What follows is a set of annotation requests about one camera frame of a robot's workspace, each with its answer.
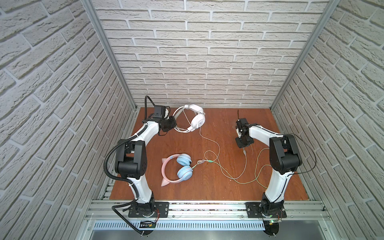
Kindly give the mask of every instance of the pink and blue headphones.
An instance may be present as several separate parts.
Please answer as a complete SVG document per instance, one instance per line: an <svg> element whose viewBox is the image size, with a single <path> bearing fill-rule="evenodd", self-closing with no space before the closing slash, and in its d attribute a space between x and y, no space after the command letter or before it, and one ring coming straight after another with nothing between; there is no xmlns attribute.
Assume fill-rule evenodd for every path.
<svg viewBox="0 0 384 240"><path fill-rule="evenodd" d="M171 159L175 157L177 157L176 161L180 163L183 167L180 168L180 170L177 172L177 176L179 177L179 179L169 180L165 174L166 165ZM184 180L190 179L190 177L192 176L193 169L190 166L190 164L192 163L192 160L188 154L185 154L185 153L173 154L168 158L163 158L162 161L163 161L163 165L161 166L161 174L163 175L163 180L161 181L161 186L168 185L169 183L182 182Z"/></svg>

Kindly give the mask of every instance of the blue ear cup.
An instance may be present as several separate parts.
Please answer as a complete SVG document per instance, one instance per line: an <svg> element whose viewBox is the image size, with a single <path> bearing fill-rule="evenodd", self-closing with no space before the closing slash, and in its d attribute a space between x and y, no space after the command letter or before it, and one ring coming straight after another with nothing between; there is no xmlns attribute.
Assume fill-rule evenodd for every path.
<svg viewBox="0 0 384 240"><path fill-rule="evenodd" d="M183 166L189 166L192 163L191 156L185 153L180 154L180 156L177 157L176 161Z"/></svg>
<svg viewBox="0 0 384 240"><path fill-rule="evenodd" d="M181 181L188 180L192 176L193 169L188 165L180 168L177 172L177 176L181 179Z"/></svg>

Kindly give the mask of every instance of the wooden table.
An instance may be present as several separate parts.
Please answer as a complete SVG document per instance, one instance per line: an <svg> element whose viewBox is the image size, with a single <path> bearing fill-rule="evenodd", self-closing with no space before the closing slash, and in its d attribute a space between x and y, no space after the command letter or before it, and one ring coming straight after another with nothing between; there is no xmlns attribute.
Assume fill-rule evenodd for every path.
<svg viewBox="0 0 384 240"><path fill-rule="evenodd" d="M221 165L232 176L238 176L244 169L245 156L243 150L238 148L235 142L237 137L235 122L238 119L237 109L233 108L205 108L206 122L202 126L201 134L215 140L220 145L219 159ZM148 108L148 115L153 108ZM186 110L189 120L195 116L190 110ZM276 122L269 109L239 109L240 118L246 118L250 124L257 123L275 132L279 132ZM144 108L140 109L133 133L142 126ZM181 114L177 123L179 127L188 127L188 122ZM237 179L239 182L248 182L255 178L255 166L260 150L267 146L257 140L249 147L247 152L247 168L244 174ZM220 167L214 163L203 163L194 168L189 180L177 184L168 184L161 187L161 159L176 153L187 153L192 158L192 166L199 159L204 158L204 152L212 150L218 152L214 142L206 140L199 135L199 130L190 133L180 133L174 129L165 136L154 136L147 147L148 168L146 177L150 189L156 200L261 200L265 188L256 181L249 184L238 184L234 180L226 178L220 171ZM208 159L214 160L212 153L207 153ZM260 154L256 174L264 164L269 164L269 150ZM177 171L181 165L172 160L167 164L166 175L171 180L177 179ZM272 168L264 167L259 182L268 186ZM110 199L132 199L133 193L126 182L116 181ZM308 200L303 184L298 175L293 175L285 192L285 200Z"/></svg>

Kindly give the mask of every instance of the brick wall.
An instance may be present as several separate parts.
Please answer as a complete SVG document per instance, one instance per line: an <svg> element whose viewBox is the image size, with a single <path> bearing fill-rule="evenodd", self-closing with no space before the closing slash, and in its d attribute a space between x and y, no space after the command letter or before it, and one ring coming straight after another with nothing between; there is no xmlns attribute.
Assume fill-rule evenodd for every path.
<svg viewBox="0 0 384 240"><path fill-rule="evenodd" d="M327 1L93 3L138 105L267 108Z"/></svg>
<svg viewBox="0 0 384 240"><path fill-rule="evenodd" d="M348 239L384 237L383 7L342 0L273 111L315 149L303 177Z"/></svg>
<svg viewBox="0 0 384 240"><path fill-rule="evenodd" d="M74 239L128 100L80 1L0 1L0 239Z"/></svg>

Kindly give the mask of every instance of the headphones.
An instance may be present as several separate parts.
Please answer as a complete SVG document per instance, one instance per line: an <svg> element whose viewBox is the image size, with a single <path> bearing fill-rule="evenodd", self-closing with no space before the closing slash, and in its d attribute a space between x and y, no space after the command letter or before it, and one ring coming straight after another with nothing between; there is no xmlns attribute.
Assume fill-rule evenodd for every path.
<svg viewBox="0 0 384 240"><path fill-rule="evenodd" d="M184 106L181 106L178 109L176 109L176 111L173 113L175 120L180 115L180 113L184 111L184 109L190 109L190 110L194 111L195 113L197 113L197 115L190 122L190 125L191 125L190 127L188 127L187 129L184 129L184 128L179 128L178 126L175 126L176 131L178 131L178 132L192 132L192 131L198 129L199 127L201 127L205 123L205 113L204 113L203 108L199 107L195 104L184 105Z"/></svg>
<svg viewBox="0 0 384 240"><path fill-rule="evenodd" d="M180 170L177 172L177 176L179 179L177 180L169 180L166 176L165 170L167 163L177 157L177 162L180 163L183 167L180 168ZM169 156L168 158L163 158L163 165L161 166L161 174L163 175L163 180L161 181L161 186L168 185L169 183L178 183L182 182L184 180L190 179L192 176L193 169L191 168L190 164L192 163L191 157L188 154L173 154Z"/></svg>

